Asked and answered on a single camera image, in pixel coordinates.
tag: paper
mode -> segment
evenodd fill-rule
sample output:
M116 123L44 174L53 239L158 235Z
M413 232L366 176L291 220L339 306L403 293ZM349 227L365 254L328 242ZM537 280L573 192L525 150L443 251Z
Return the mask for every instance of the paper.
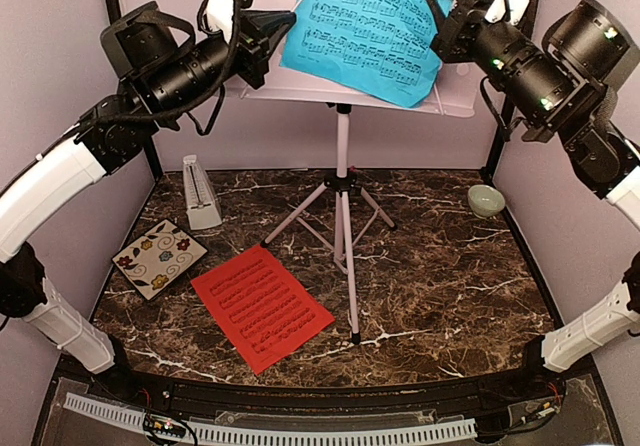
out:
M440 60L425 0L305 0L282 65L401 107L429 95Z
M255 374L290 355L335 321L260 246L191 284Z

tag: stand leg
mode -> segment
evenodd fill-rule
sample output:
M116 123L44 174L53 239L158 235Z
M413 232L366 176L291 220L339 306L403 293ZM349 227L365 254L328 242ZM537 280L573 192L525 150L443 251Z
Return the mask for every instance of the stand leg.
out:
M398 229L398 225L393 222L393 220L389 217L389 215L384 212L384 210L380 207L380 205L376 203L376 200L373 199L371 195L364 188L360 189L360 195L367 203L369 203L369 206L371 206L375 211L378 211L378 213L380 214L380 217L384 220L385 223L387 223L387 226L389 226L389 228L391 228L394 231Z
M311 193L311 196L305 199L304 202L300 206L298 206L298 208L293 213L291 213L287 217L287 219L285 219L280 224L280 226L278 226L276 230L269 235L267 239L265 239L262 242L261 246L263 248L269 247L269 245L273 242L273 240L276 239L280 235L280 233L282 233L282 231L287 229L287 226L289 226L292 222L294 222L296 218L300 216L305 209L311 206L316 199L322 196L322 193L324 193L326 190L327 190L327 186L324 184L321 184L318 187L318 189L316 189L313 193Z
M346 178L349 171L349 126L351 125L350 109L342 111L338 108L338 148L336 174Z
M336 193L336 240L334 242L334 260L342 262L344 255L344 224L342 219L342 198Z
M353 259L353 237L351 235L351 213L349 210L349 194L342 193L342 224L344 226L344 243L347 254L347 272L349 281L349 311L351 313L351 342L360 344L360 325L358 323L358 297L356 292L356 268Z

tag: blue sheet music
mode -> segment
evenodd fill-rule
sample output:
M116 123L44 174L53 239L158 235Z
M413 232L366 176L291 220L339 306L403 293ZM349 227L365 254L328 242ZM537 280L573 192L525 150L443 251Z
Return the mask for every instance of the blue sheet music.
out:
M425 0L305 0L283 66L411 108L431 92L440 60Z

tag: decorative tile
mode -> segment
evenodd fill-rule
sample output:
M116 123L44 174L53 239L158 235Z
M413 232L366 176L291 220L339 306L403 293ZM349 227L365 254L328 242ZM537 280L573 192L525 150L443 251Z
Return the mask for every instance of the decorative tile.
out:
M206 253L191 236L165 220L120 251L113 262L151 300Z

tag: marble tabletop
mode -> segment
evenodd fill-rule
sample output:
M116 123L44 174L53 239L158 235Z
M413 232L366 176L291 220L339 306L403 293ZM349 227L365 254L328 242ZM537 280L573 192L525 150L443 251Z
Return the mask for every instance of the marble tabletop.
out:
M348 340L346 276L330 253L294 223L271 251L336 322L260 376L216 325L189 281L264 239L322 180L321 172L210 173L224 223L190 232L182 173L156 186L129 241L163 219L209 253L167 291L145 301L116 271L95 324L120 338L135 369L238 385L362 387L471 377L519 366L522 347L553 327L502 218L476 218L466 202L473 171L363 171L361 181L397 220L376 221L357 245L362 344ZM333 195L305 219L332 242ZM354 229L371 210L352 199Z

